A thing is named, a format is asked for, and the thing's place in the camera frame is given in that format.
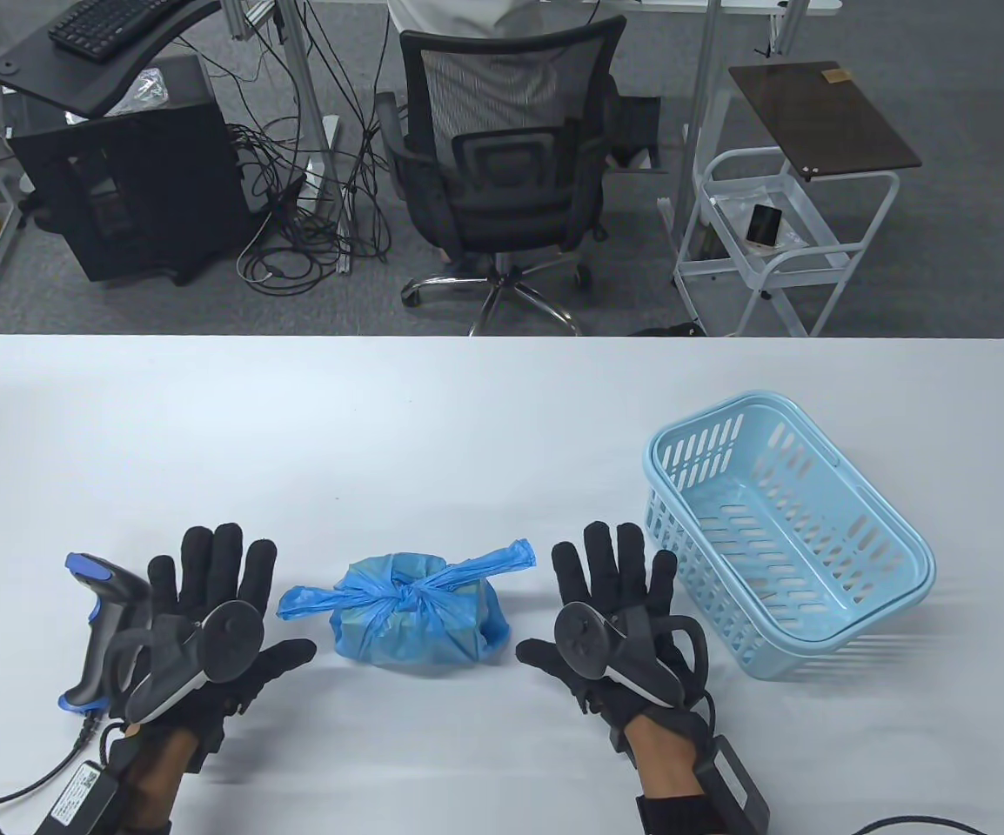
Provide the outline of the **person's left hand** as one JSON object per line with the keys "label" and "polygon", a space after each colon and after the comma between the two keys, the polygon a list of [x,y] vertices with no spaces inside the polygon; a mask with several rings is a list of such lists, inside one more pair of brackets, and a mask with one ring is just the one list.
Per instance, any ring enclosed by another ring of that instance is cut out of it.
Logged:
{"label": "person's left hand", "polygon": [[151,560],[151,623],[119,632],[104,657],[111,713],[126,727],[107,757],[113,771],[143,771],[187,731],[193,751],[181,771],[196,774],[219,751],[227,718],[315,658],[307,638],[263,645],[276,559],[274,542],[244,544],[238,524],[221,524],[192,526],[179,559]]}

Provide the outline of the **person's right hand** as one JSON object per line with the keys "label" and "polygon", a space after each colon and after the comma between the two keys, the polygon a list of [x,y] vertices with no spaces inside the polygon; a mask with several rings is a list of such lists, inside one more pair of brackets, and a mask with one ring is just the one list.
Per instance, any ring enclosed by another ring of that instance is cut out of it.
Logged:
{"label": "person's right hand", "polygon": [[582,712],[601,716],[616,751],[638,754],[626,740],[626,727],[649,718],[709,755],[714,716],[694,711],[701,701],[714,709],[707,692],[707,640],[696,619],[672,613],[676,556],[661,550],[646,560],[645,534],[636,524],[611,531],[606,522],[594,521],[583,529],[583,546],[584,557],[570,541],[552,548],[562,604],[585,605],[606,621],[605,632],[620,632],[634,671],[611,676],[613,667],[607,665],[598,678],[582,676],[566,660],[565,638],[523,640],[515,645],[515,657],[565,684]]}

